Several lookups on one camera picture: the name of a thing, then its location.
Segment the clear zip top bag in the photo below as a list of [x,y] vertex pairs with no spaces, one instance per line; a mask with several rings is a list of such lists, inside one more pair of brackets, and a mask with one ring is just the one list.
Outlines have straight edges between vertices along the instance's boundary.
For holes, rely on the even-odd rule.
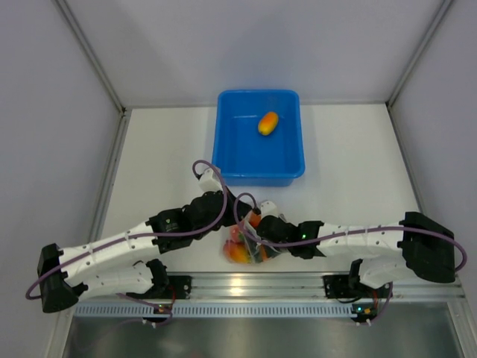
[[[242,216],[241,225],[246,230],[246,232],[253,236],[255,239],[262,240],[260,237],[258,237],[258,234],[256,233],[256,228],[252,227],[247,221],[248,216],[252,211],[256,214],[260,214],[259,209],[252,209],[246,216]],[[237,223],[228,228],[228,234],[225,237],[224,243],[222,245],[222,253],[223,246],[227,241],[242,243],[247,249],[250,255],[250,263],[242,265],[254,265],[263,263],[285,253],[284,249],[272,248],[271,246],[262,245],[250,239],[249,236],[246,236],[244,234],[244,232],[240,229]]]

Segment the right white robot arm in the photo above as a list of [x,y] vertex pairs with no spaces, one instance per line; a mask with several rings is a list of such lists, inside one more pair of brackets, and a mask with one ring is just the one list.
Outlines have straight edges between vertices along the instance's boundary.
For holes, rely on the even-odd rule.
[[433,283],[455,280],[453,232],[419,212],[407,212],[396,224],[376,227],[321,221],[294,225],[266,216],[256,232],[260,239],[295,257],[326,257],[349,263],[347,285],[357,296],[410,277]]

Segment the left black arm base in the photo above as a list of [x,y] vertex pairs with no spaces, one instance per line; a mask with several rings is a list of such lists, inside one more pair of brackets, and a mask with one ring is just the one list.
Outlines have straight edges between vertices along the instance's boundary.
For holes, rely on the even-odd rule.
[[149,298],[171,300],[189,299],[192,290],[192,277],[189,275],[172,275],[168,277],[168,285],[154,286],[149,291]]

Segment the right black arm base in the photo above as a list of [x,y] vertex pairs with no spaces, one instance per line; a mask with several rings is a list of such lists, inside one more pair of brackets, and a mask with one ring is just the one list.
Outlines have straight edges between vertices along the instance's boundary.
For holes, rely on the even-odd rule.
[[363,289],[348,275],[334,274],[323,276],[323,287],[327,298],[349,303],[364,297]]

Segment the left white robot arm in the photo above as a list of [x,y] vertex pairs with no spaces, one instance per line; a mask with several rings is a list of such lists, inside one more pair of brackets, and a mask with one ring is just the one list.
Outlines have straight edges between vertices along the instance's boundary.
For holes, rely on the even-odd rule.
[[252,209],[230,191],[206,192],[190,204],[163,210],[124,233],[92,244],[47,245],[37,266],[42,311],[57,313],[102,295],[134,300],[168,296],[171,284],[160,256],[232,226]]

